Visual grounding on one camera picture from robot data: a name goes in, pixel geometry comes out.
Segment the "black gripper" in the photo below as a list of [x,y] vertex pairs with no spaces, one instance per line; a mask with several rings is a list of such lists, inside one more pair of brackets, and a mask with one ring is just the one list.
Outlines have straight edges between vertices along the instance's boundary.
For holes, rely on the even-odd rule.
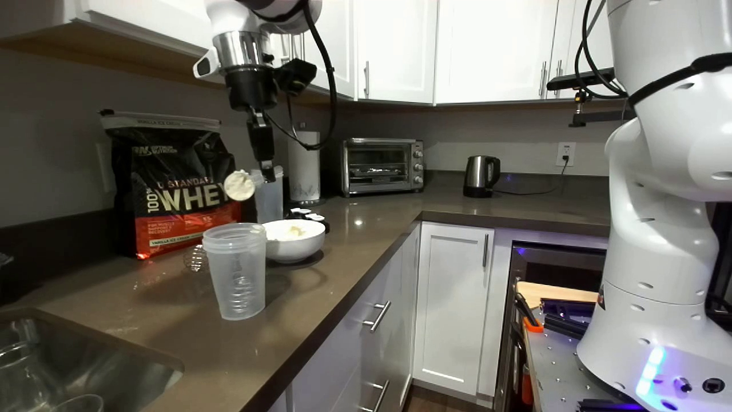
[[224,74],[234,110],[253,110],[247,122],[248,144],[261,174],[274,178],[274,137],[268,117],[259,110],[277,104],[274,72],[268,67],[235,67]]

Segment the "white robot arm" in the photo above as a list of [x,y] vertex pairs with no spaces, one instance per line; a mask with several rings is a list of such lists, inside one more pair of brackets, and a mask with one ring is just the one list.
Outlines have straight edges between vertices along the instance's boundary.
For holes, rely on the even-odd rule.
[[[316,28],[322,0],[204,0],[211,22],[211,48],[191,65],[195,78],[219,74],[228,105],[247,115],[253,159],[264,178],[274,178],[274,137],[268,110],[278,95],[300,97],[317,74],[327,78],[330,122],[335,122],[335,80],[330,51]],[[268,52],[270,34],[310,33],[322,60],[316,65],[290,58],[274,65]]]

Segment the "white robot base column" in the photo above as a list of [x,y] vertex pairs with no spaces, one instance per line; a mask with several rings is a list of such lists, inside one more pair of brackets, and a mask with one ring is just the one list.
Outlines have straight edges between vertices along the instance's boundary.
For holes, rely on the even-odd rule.
[[581,365],[650,412],[732,412],[732,337],[705,315],[729,198],[729,89],[683,80],[605,142],[611,236]]

